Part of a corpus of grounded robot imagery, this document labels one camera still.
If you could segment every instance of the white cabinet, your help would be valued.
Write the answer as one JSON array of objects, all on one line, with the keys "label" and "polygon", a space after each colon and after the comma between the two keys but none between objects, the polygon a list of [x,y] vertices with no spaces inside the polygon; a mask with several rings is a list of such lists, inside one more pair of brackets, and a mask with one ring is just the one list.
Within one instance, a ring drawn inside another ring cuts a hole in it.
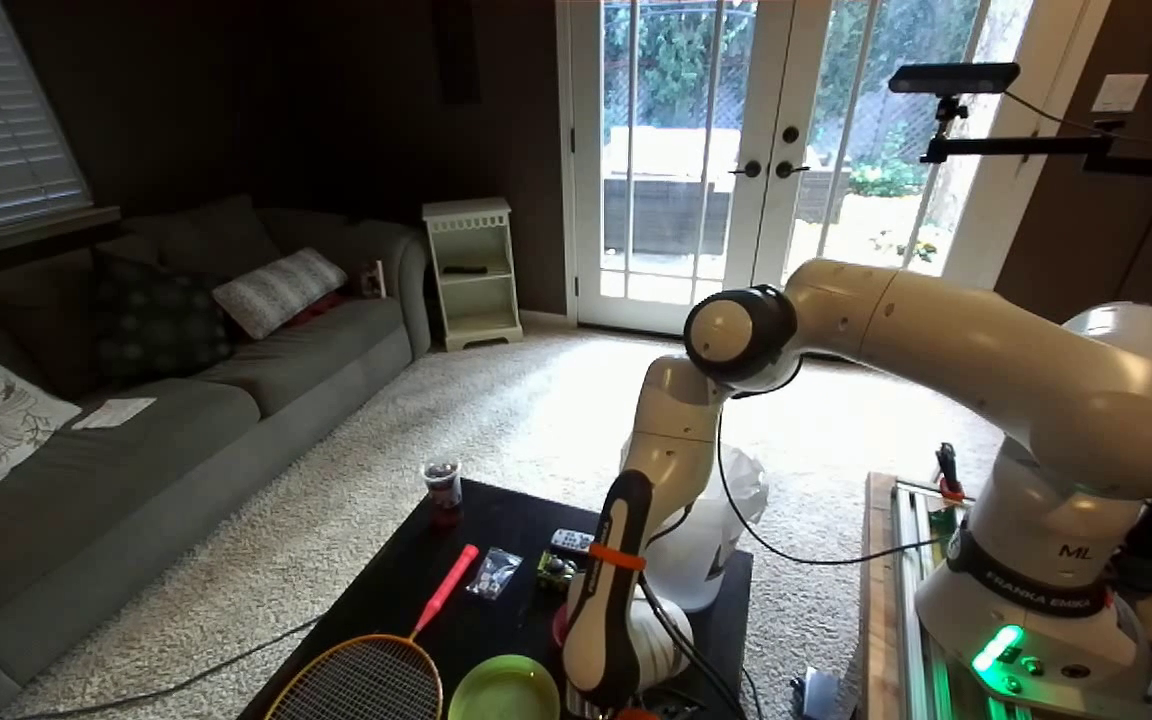
[{"label": "white cabinet", "polygon": [[418,207],[441,290],[444,345],[519,341],[506,202],[444,199]]}]

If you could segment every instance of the glass door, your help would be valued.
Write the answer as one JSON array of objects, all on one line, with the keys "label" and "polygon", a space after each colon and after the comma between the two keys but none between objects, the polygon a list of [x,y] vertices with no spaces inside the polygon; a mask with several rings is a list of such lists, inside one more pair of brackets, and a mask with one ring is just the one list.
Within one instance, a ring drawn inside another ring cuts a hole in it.
[{"label": "glass door", "polygon": [[[1014,59],[1033,0],[580,3],[577,318],[676,335],[812,261],[944,270],[976,160],[918,162],[899,65]],[[962,94],[989,137],[998,94]]]},{"label": "glass door", "polygon": [[[918,162],[935,94],[888,93],[899,65],[1014,59],[1033,0],[831,0],[792,184],[766,186],[758,278],[812,256],[939,275],[978,160]],[[962,94],[989,137],[998,94]]]},{"label": "glass door", "polygon": [[580,21],[584,325],[684,326],[745,275],[792,0],[604,0]]}]

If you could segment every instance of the racket strings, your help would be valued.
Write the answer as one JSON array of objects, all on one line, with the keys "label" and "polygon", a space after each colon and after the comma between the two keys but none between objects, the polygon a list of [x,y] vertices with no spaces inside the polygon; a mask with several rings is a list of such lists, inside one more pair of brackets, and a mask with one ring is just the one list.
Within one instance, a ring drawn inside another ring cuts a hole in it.
[{"label": "racket strings", "polygon": [[352,644],[307,671],[278,704],[277,720],[329,715],[441,715],[441,695],[426,659],[405,644]]}]

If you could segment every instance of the tennis racket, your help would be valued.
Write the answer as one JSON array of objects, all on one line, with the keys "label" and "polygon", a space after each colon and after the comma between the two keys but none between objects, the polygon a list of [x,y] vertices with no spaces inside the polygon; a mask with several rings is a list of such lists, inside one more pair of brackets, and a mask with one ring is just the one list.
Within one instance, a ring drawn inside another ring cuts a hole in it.
[{"label": "tennis racket", "polygon": [[414,635],[444,610],[464,581],[474,543],[464,543],[452,572],[426,595],[409,635],[364,631],[307,659],[268,704],[268,720],[441,720],[444,677]]}]

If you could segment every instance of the gray sofa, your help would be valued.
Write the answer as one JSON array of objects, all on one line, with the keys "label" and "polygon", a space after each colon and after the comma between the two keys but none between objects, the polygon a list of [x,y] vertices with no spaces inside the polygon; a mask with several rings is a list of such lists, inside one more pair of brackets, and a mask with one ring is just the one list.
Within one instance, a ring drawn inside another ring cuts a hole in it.
[{"label": "gray sofa", "polygon": [[[290,248],[320,248],[341,268],[384,261],[389,300],[341,300],[324,316],[240,345],[229,359],[189,377],[69,394],[82,408],[102,394],[151,394],[151,408],[118,426],[61,426],[0,484],[0,711],[237,505],[426,350],[426,256],[414,227],[242,199],[123,227],[100,248],[216,275]],[[47,283],[54,294],[70,290],[69,283],[82,286],[87,256],[87,248],[70,248],[11,262],[0,270],[0,286],[8,286],[0,313]],[[21,345],[21,325],[11,326],[5,316],[0,365],[54,389],[28,341]]]}]

